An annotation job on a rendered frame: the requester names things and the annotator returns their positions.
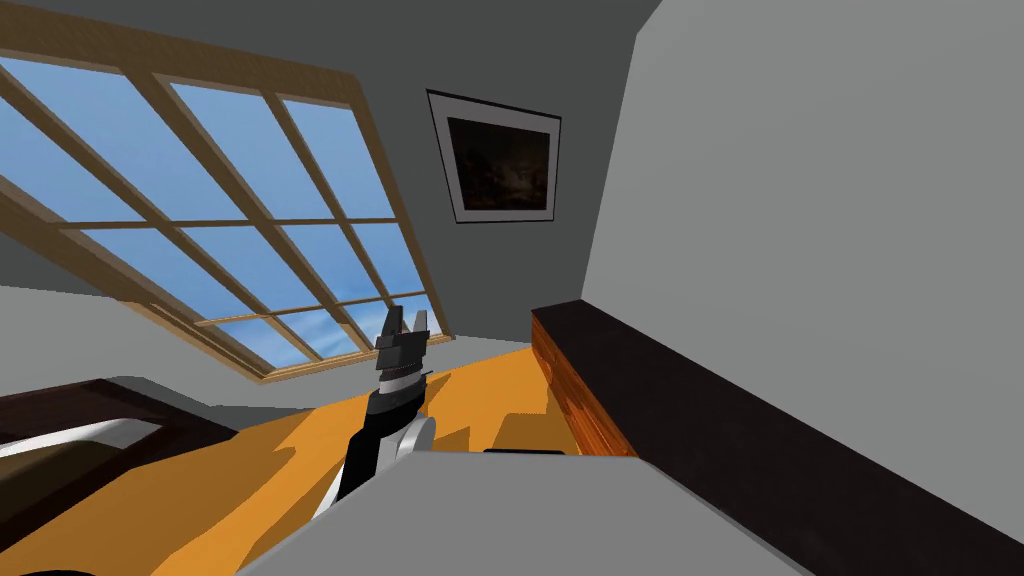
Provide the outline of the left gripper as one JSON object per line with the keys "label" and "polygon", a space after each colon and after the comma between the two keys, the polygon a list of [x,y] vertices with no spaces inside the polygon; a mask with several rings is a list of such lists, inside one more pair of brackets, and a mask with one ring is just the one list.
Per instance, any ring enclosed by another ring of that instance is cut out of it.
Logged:
{"label": "left gripper", "polygon": [[419,310],[415,314],[412,332],[404,331],[404,308],[392,305],[388,308],[382,326],[382,335],[376,340],[378,371],[404,369],[408,366],[422,366],[430,337],[429,311]]}

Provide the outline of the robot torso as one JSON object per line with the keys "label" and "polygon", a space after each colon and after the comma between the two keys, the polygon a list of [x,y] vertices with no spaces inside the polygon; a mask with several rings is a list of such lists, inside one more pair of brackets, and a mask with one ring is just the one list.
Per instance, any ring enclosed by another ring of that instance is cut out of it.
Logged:
{"label": "robot torso", "polygon": [[811,576],[637,458],[415,452],[237,576]]}

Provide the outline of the dark brown bed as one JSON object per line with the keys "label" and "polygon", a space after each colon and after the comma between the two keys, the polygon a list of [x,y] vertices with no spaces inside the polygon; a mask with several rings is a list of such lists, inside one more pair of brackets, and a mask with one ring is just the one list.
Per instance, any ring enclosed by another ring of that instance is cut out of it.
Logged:
{"label": "dark brown bed", "polygon": [[234,435],[209,406],[141,377],[0,397],[0,552],[123,474]]}

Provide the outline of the black top wooden cabinet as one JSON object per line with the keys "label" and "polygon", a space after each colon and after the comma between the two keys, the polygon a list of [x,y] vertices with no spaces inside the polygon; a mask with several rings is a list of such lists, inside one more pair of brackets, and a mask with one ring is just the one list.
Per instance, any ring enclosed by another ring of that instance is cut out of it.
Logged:
{"label": "black top wooden cabinet", "polygon": [[580,450],[652,464],[814,576],[1024,576],[1024,544],[592,304],[536,308]]}

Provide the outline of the dark framed wall picture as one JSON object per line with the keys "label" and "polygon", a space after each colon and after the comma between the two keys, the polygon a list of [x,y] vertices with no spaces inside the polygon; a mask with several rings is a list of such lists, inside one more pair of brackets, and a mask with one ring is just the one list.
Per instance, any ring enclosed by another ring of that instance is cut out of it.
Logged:
{"label": "dark framed wall picture", "polygon": [[555,219],[560,116],[437,90],[426,95],[457,223]]}

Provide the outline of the wooden frame window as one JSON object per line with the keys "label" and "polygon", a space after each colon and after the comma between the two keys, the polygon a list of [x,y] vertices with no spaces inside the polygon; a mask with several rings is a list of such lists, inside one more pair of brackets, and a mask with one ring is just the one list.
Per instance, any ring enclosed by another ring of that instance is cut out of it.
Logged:
{"label": "wooden frame window", "polygon": [[262,383],[450,339],[344,72],[0,0],[0,232]]}

